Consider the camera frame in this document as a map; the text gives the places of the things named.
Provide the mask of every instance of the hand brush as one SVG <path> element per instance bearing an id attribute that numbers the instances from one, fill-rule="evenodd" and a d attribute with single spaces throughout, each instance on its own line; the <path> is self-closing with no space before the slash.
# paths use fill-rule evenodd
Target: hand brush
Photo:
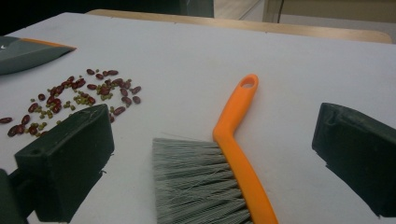
<path id="1" fill-rule="evenodd" d="M 213 130 L 216 143 L 153 139 L 158 223 L 277 223 L 259 178 L 233 138 L 258 85 L 252 74 L 238 83 Z"/>

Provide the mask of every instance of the table surface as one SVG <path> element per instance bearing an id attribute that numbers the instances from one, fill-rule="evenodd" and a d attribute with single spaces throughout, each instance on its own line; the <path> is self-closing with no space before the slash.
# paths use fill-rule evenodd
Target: table surface
<path id="1" fill-rule="evenodd" d="M 115 18 L 145 20 L 145 21 L 182 22 L 188 24 L 227 27 L 227 28 L 235 28 L 242 30 L 286 34 L 286 35 L 307 35 L 314 37 L 327 37 L 334 39 L 346 39 L 346 40 L 392 44 L 392 39 L 390 38 L 390 36 L 386 33 L 379 31 L 279 24 L 279 23 L 271 23 L 271 22 L 233 21 L 233 20 L 224 20 L 224 19 L 164 15 L 164 14 L 119 11 L 119 10 L 109 10 L 109 9 L 95 9 L 87 12 L 87 14 L 108 16 Z"/>
<path id="2" fill-rule="evenodd" d="M 156 223 L 151 142 L 154 137 L 211 141 L 211 131 L 238 81 L 254 73 L 260 84 L 235 138 L 255 169 L 279 223 L 390 224 L 326 168 L 311 143 L 321 103 L 351 107 L 396 127 L 396 46 L 283 35 L 173 21 L 145 21 L 64 13 L 10 35 L 76 47 L 37 68 L 0 76 L 0 164 L 35 140 L 7 136 L 40 92 L 87 68 L 117 69 L 141 86 L 112 124 L 114 155 L 71 224 Z M 110 101 L 122 105 L 120 93 Z M 66 90 L 63 101 L 73 99 Z M 71 111 L 46 120 L 50 128 Z M 32 121 L 40 121 L 32 115 Z M 31 224 L 40 223 L 35 214 Z"/>

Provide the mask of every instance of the bean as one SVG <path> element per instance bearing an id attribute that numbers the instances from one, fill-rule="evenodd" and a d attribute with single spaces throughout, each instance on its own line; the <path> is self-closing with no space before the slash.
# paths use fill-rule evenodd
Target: bean
<path id="1" fill-rule="evenodd" d="M 62 92 L 64 91 L 64 86 L 57 86 L 55 89 L 55 93 L 57 93 L 58 95 L 60 95 Z"/>
<path id="2" fill-rule="evenodd" d="M 71 81 L 64 81 L 64 82 L 61 84 L 61 86 L 67 87 L 67 86 L 69 86 L 70 84 L 72 84 Z"/>
<path id="3" fill-rule="evenodd" d="M 36 135 L 37 132 L 38 132 L 37 127 L 34 127 L 34 126 L 30 126 L 30 127 L 29 127 L 29 133 L 30 133 L 31 135 Z"/>
<path id="4" fill-rule="evenodd" d="M 140 97 L 138 97 L 138 96 L 134 96 L 134 97 L 132 97 L 132 100 L 134 101 L 134 103 L 135 104 L 140 104 Z"/>
<path id="5" fill-rule="evenodd" d="M 14 126 L 12 126 L 12 128 L 9 129 L 7 135 L 8 135 L 9 137 L 15 136 L 15 134 L 17 134 L 17 128 L 18 128 L 18 126 L 19 126 L 19 125 L 14 125 Z"/>
<path id="6" fill-rule="evenodd" d="M 76 82 L 77 82 L 77 88 L 84 86 L 86 83 L 84 78 L 81 78 L 81 79 L 77 80 Z"/>
<path id="7" fill-rule="evenodd" d="M 118 116 L 118 115 L 122 114 L 122 112 L 124 112 L 125 109 L 126 109 L 125 106 L 120 106 L 120 107 L 118 107 L 117 109 L 114 110 L 113 114 L 115 116 Z"/>
<path id="8" fill-rule="evenodd" d="M 30 107 L 29 107 L 29 109 L 27 109 L 27 111 L 29 112 L 29 113 L 33 113 L 33 112 L 35 112 L 35 110 L 38 108 L 38 103 L 33 103 L 33 104 L 31 104 L 30 105 Z"/>
<path id="9" fill-rule="evenodd" d="M 81 96 L 82 98 L 88 98 L 90 95 L 89 95 L 88 93 L 82 92 L 82 93 L 80 94 L 80 96 Z"/>
<path id="10" fill-rule="evenodd" d="M 129 97 L 127 97 L 127 96 L 122 97 L 121 100 L 122 100 L 127 106 L 132 104 L 131 98 L 129 98 Z"/>
<path id="11" fill-rule="evenodd" d="M 96 103 L 96 100 L 93 98 L 93 97 L 88 97 L 88 102 L 91 104 L 91 105 L 94 105 L 95 103 Z"/>
<path id="12" fill-rule="evenodd" d="M 117 84 L 118 86 L 120 85 L 120 83 L 123 82 L 122 78 L 116 78 L 113 81 L 111 81 L 111 83 L 113 84 Z"/>
<path id="13" fill-rule="evenodd" d="M 40 101 L 46 100 L 46 95 L 44 95 L 43 93 L 38 94 L 38 100 Z"/>
<path id="14" fill-rule="evenodd" d="M 73 82 L 73 83 L 72 83 L 72 89 L 75 90 L 75 89 L 77 89 L 77 88 L 78 88 L 77 83 L 76 83 L 76 82 Z"/>
<path id="15" fill-rule="evenodd" d="M 95 72 L 91 68 L 89 68 L 87 69 L 87 74 L 92 76 L 95 74 Z"/>
<path id="16" fill-rule="evenodd" d="M 12 118 L 3 118 L 0 119 L 0 123 L 10 123 L 12 121 Z"/>
<path id="17" fill-rule="evenodd" d="M 106 81 L 105 81 L 105 84 L 106 84 L 107 86 L 111 86 L 111 79 L 109 78 L 108 80 L 106 80 Z"/>
<path id="18" fill-rule="evenodd" d="M 110 118 L 110 123 L 114 122 L 114 117 L 111 114 L 108 114 L 108 117 Z"/>
<path id="19" fill-rule="evenodd" d="M 88 85 L 87 85 L 87 88 L 90 89 L 90 90 L 92 90 L 92 91 L 96 90 L 97 87 L 98 87 L 98 86 L 93 85 L 93 84 L 88 84 Z"/>
<path id="20" fill-rule="evenodd" d="M 110 89 L 103 87 L 101 90 L 99 90 L 99 94 L 101 95 L 109 95 L 110 94 Z"/>
<path id="21" fill-rule="evenodd" d="M 119 73 L 119 71 L 117 71 L 117 70 L 110 70 L 110 71 L 108 71 L 107 72 L 109 75 L 111 75 L 111 76 L 115 76 L 115 75 L 117 75 L 118 73 Z"/>
<path id="22" fill-rule="evenodd" d="M 124 88 L 121 88 L 121 89 L 120 89 L 120 92 L 121 92 L 121 95 L 123 95 L 123 96 L 128 96 L 128 91 L 125 90 Z"/>
<path id="23" fill-rule="evenodd" d="M 96 78 L 102 80 L 103 78 L 105 78 L 105 76 L 103 76 L 102 74 L 96 74 Z"/>
<path id="24" fill-rule="evenodd" d="M 59 98 L 53 99 L 52 102 L 55 103 L 56 105 L 61 105 L 61 104 L 62 104 L 62 101 L 61 101 L 61 99 L 59 99 Z"/>
<path id="25" fill-rule="evenodd" d="M 51 110 L 53 113 L 58 114 L 59 111 L 61 111 L 61 107 L 58 105 L 55 105 Z"/>
<path id="26" fill-rule="evenodd" d="M 127 89 L 127 90 L 129 88 L 131 88 L 131 82 L 130 81 L 126 81 L 125 84 L 124 84 L 124 88 Z"/>
<path id="27" fill-rule="evenodd" d="M 17 125 L 17 128 L 15 129 L 15 133 L 23 134 L 24 133 L 24 125 L 23 124 Z"/>
<path id="28" fill-rule="evenodd" d="M 22 118 L 21 124 L 23 124 L 23 125 L 27 124 L 27 123 L 29 123 L 29 121 L 30 121 L 30 115 L 25 115 Z"/>
<path id="29" fill-rule="evenodd" d="M 69 78 L 67 79 L 67 81 L 69 81 L 69 82 L 74 81 L 74 77 L 73 77 L 73 76 L 69 77 Z"/>
<path id="30" fill-rule="evenodd" d="M 142 88 L 141 88 L 140 86 L 137 86 L 137 87 L 131 89 L 131 93 L 132 93 L 133 95 L 135 95 L 135 94 L 137 94 L 138 92 L 140 92 L 141 90 L 142 90 Z"/>
<path id="31" fill-rule="evenodd" d="M 53 87 L 53 88 L 50 90 L 49 95 L 55 95 L 55 93 L 56 93 L 56 87 Z"/>
<path id="32" fill-rule="evenodd" d="M 50 105 L 54 99 L 55 99 L 55 96 L 50 96 L 49 99 L 47 100 L 47 105 Z"/>

